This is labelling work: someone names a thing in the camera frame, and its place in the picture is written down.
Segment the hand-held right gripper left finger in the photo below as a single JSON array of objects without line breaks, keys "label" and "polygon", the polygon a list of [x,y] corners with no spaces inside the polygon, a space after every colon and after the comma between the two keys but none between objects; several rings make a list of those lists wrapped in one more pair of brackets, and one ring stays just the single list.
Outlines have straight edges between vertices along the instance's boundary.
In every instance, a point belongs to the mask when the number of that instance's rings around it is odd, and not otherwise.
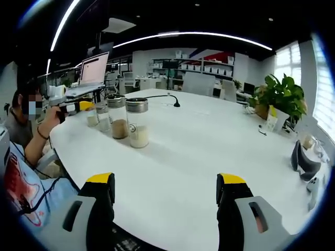
[{"label": "hand-held right gripper left finger", "polygon": [[76,196],[51,213],[47,250],[98,250],[111,247],[115,202],[114,173],[90,177]]}]

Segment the person's left hand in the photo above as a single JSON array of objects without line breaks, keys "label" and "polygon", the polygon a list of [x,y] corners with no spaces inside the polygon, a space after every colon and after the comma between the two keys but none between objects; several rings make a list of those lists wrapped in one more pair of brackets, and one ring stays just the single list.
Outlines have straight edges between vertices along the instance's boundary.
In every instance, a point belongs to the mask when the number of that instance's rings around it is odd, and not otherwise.
[{"label": "person's left hand", "polygon": [[56,126],[65,121],[65,113],[59,106],[53,106],[48,109],[45,120],[48,125]]}]

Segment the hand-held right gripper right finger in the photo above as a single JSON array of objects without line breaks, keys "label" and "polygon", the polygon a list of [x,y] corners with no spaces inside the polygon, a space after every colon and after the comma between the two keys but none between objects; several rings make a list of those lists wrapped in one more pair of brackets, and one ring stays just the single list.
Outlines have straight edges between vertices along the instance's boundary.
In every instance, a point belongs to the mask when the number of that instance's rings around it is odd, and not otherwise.
[{"label": "hand-held right gripper right finger", "polygon": [[284,250],[293,236],[282,216],[239,176],[217,175],[219,250]]}]

